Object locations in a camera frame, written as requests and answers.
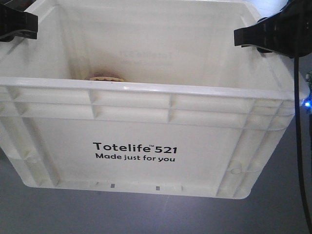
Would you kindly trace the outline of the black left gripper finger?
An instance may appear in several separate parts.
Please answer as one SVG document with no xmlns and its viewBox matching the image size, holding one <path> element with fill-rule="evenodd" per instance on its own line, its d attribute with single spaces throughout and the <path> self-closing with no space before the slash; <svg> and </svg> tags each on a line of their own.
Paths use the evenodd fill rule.
<svg viewBox="0 0 312 234">
<path fill-rule="evenodd" d="M 0 5 L 0 40 L 12 41 L 15 37 L 37 39 L 38 16 Z"/>
</svg>

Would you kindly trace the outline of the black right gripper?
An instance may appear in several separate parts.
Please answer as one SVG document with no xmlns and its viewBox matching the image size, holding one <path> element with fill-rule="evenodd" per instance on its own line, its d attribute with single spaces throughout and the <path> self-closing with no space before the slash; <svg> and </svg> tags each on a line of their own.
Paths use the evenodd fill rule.
<svg viewBox="0 0 312 234">
<path fill-rule="evenodd" d="M 279 13 L 257 24 L 234 30 L 234 45 L 258 47 L 261 53 L 276 52 L 294 58 L 312 52 L 312 2 L 289 0 Z"/>
</svg>

